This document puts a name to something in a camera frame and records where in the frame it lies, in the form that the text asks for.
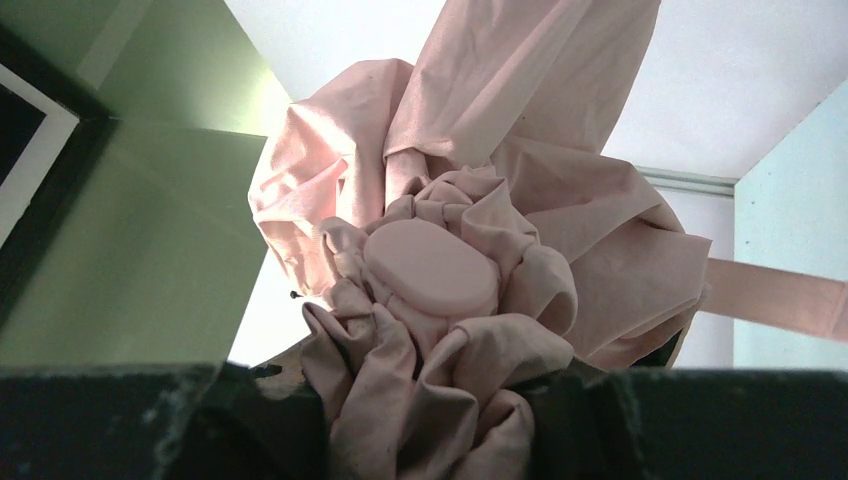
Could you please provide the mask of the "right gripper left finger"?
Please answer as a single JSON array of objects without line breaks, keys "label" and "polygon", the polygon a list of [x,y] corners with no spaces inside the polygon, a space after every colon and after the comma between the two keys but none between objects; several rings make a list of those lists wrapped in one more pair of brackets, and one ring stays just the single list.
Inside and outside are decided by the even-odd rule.
[{"label": "right gripper left finger", "polygon": [[323,479],[328,435],[305,384],[226,363],[5,368],[5,479]]}]

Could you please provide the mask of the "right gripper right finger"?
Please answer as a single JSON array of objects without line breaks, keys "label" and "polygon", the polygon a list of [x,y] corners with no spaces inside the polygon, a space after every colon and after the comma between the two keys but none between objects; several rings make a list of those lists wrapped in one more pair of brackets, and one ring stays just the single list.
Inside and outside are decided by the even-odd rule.
[{"label": "right gripper right finger", "polygon": [[534,479],[843,479],[847,375],[581,362],[521,383]]}]

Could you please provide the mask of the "pink folding umbrella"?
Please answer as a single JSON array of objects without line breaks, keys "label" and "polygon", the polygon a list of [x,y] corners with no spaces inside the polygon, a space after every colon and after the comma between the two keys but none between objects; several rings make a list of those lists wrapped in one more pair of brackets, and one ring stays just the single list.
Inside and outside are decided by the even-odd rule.
[{"label": "pink folding umbrella", "polygon": [[847,338],[840,281],[713,259],[603,155],[656,1],[449,1],[415,63],[292,103],[248,191],[306,297],[334,479],[524,479],[515,386],[628,367],[708,311]]}]

